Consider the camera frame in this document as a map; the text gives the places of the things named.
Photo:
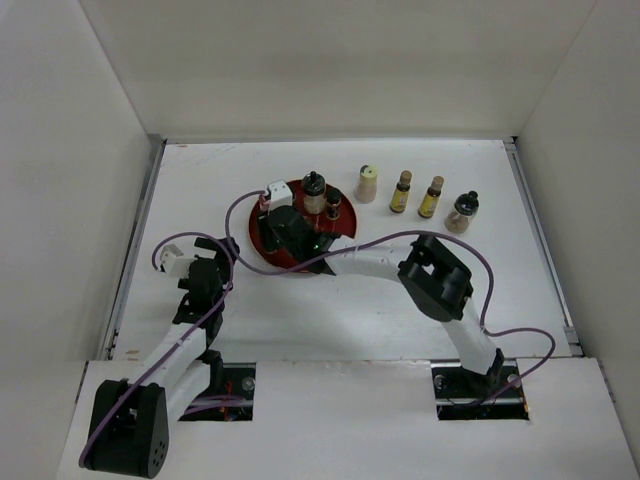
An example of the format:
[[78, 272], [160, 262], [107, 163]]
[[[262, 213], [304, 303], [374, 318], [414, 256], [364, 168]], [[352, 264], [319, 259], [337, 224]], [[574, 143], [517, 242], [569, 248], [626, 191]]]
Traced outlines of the black knob cap spice jar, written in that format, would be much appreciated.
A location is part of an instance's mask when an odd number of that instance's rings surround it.
[[301, 187], [305, 211], [311, 215], [319, 215], [326, 205], [325, 178], [316, 171], [311, 171], [302, 179]]

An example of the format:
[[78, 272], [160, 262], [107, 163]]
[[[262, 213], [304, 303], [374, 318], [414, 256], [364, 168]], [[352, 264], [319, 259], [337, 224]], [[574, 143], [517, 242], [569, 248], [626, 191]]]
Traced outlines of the yellow cap salt shaker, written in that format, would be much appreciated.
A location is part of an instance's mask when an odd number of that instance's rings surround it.
[[354, 191], [355, 198], [361, 203], [371, 203], [377, 195], [378, 169], [373, 165], [363, 165]]

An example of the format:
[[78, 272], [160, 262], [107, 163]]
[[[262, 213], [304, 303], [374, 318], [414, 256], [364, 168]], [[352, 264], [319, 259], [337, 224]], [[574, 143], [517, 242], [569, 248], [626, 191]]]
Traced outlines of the small black cap spice jar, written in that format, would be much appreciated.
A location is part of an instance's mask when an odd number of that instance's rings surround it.
[[342, 194], [336, 188], [331, 188], [326, 192], [326, 217], [330, 221], [336, 221], [340, 216]]

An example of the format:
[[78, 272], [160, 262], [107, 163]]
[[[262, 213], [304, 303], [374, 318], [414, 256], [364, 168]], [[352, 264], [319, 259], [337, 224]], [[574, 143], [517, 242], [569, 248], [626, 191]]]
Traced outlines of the yellow label bottle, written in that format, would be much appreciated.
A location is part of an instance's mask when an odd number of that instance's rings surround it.
[[418, 209], [418, 214], [425, 219], [432, 218], [442, 193], [442, 187], [444, 185], [444, 178], [442, 176], [435, 176], [432, 179], [430, 186], [428, 187], [421, 205]]
[[406, 210], [409, 191], [411, 188], [412, 173], [409, 170], [403, 170], [399, 180], [396, 183], [394, 193], [392, 195], [389, 208], [394, 213], [403, 213]]

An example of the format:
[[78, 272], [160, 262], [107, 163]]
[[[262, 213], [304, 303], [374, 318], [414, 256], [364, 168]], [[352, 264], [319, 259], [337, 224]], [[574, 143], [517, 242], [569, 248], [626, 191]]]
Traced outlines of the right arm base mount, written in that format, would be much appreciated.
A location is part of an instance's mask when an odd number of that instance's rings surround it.
[[431, 375], [436, 414], [441, 421], [529, 420], [528, 405], [521, 383], [493, 398], [495, 392], [519, 375], [517, 363], [507, 361], [497, 380], [488, 386], [477, 374], [459, 363], [433, 363]]

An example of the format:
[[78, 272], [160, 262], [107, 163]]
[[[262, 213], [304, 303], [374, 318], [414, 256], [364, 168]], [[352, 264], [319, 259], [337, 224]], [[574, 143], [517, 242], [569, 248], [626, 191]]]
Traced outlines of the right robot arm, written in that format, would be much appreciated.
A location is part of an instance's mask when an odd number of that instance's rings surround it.
[[384, 240], [366, 247], [344, 235], [314, 230], [292, 206], [261, 213], [257, 223], [267, 250], [286, 250], [308, 272], [401, 284], [422, 314], [443, 324], [459, 355], [466, 388], [483, 396], [499, 385], [504, 355], [480, 326], [472, 273], [438, 238], [420, 234], [408, 246]]

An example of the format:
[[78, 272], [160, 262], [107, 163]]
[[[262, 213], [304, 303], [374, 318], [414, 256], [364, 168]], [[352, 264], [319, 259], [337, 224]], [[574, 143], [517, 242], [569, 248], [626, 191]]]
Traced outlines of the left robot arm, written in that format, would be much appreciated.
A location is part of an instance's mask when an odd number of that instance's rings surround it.
[[155, 478], [166, 460], [171, 425], [198, 395], [210, 399], [223, 390], [222, 362], [209, 347], [222, 326], [239, 248], [231, 237], [194, 236], [196, 247], [212, 257], [187, 257], [171, 239], [153, 250], [153, 268], [177, 278], [185, 294], [168, 333], [132, 377], [97, 388], [78, 460], [83, 469]]

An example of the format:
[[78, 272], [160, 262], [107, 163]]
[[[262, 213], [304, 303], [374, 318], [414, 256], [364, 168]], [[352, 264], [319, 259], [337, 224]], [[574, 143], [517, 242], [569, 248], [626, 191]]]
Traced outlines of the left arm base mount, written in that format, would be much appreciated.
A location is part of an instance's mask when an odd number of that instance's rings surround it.
[[252, 421], [255, 391], [255, 363], [225, 363], [212, 385], [192, 401], [180, 421]]

